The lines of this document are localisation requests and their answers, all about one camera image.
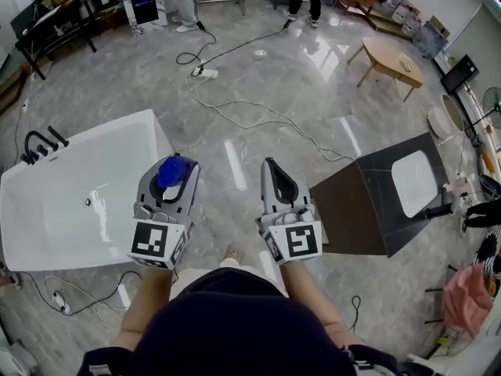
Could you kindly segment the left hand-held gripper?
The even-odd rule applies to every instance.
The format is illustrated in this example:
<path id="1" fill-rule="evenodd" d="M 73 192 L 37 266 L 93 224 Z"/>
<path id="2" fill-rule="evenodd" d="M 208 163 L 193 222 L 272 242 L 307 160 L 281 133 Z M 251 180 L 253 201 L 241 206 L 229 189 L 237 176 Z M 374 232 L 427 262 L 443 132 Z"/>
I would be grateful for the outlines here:
<path id="1" fill-rule="evenodd" d="M 165 187 L 158 174 L 165 158 L 155 163 L 140 179 L 134 203 L 135 232 L 128 257 L 141 266 L 174 270 L 186 247 L 193 221 L 190 218 L 200 174 L 193 161 L 180 184 L 177 195 L 164 199 Z"/>

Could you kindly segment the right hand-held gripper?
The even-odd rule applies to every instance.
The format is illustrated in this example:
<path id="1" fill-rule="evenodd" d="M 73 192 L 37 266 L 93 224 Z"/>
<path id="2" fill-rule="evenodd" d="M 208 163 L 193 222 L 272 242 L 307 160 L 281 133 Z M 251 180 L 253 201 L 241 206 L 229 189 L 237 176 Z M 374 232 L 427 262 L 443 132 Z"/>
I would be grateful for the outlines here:
<path id="1" fill-rule="evenodd" d="M 277 265 L 305 261 L 323 253 L 322 223 L 315 220 L 308 187 L 271 157 L 261 165 L 261 200 L 264 215 L 256 223 Z"/>

